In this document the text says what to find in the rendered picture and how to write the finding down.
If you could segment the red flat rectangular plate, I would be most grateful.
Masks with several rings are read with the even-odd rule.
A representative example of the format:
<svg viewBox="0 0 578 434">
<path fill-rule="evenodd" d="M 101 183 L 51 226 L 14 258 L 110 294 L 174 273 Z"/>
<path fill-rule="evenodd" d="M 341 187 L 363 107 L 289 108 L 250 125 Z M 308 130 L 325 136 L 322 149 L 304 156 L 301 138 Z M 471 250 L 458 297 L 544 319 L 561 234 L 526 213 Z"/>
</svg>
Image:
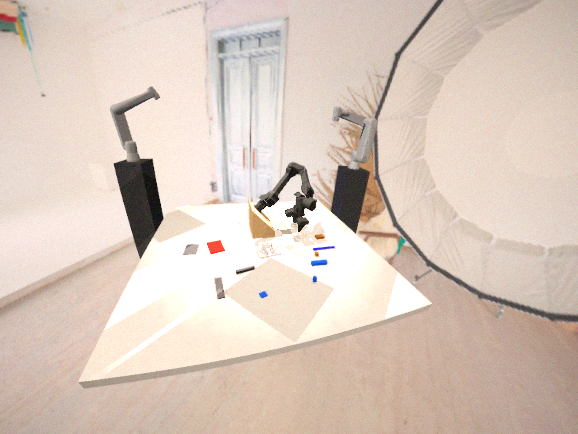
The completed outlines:
<svg viewBox="0 0 578 434">
<path fill-rule="evenodd" d="M 209 241 L 207 242 L 207 245 L 209 247 L 210 253 L 214 254 L 217 252 L 221 252 L 221 251 L 225 251 L 225 248 L 223 247 L 222 243 L 220 240 L 218 241 Z"/>
</svg>

